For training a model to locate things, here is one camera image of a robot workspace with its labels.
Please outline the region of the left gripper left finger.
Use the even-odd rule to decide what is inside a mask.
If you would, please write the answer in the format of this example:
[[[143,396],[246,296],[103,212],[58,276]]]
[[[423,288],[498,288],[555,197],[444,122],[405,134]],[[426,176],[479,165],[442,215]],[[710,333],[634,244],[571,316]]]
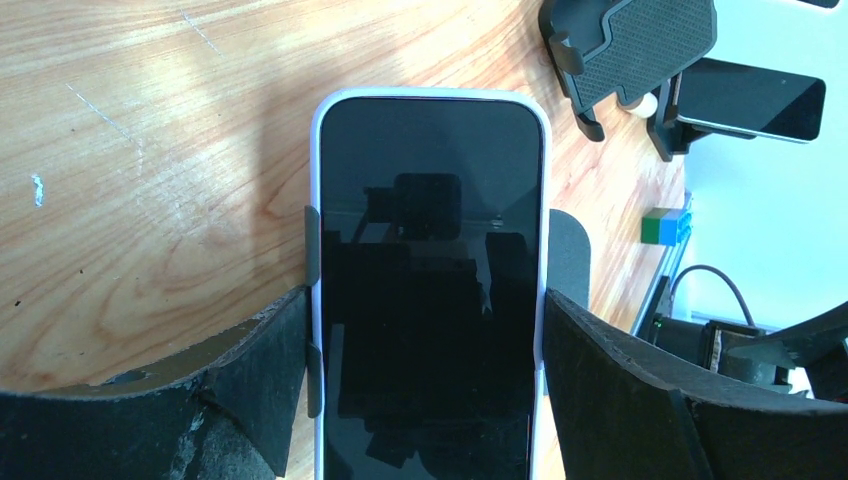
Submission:
[[[307,369],[309,292],[99,385],[1,394],[5,479],[275,479]]]

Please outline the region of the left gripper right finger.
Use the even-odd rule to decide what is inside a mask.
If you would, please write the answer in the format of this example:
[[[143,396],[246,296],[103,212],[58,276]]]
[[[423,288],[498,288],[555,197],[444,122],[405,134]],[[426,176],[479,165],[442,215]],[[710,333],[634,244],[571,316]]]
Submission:
[[[570,479],[843,479],[847,408],[731,379],[548,290],[543,360]]]

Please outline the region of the phone with lavender case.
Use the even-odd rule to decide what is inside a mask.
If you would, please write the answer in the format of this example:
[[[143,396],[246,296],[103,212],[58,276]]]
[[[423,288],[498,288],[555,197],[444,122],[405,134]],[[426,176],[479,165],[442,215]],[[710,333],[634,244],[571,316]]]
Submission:
[[[517,92],[357,87],[317,108],[307,266],[318,479],[532,479],[550,121]]]

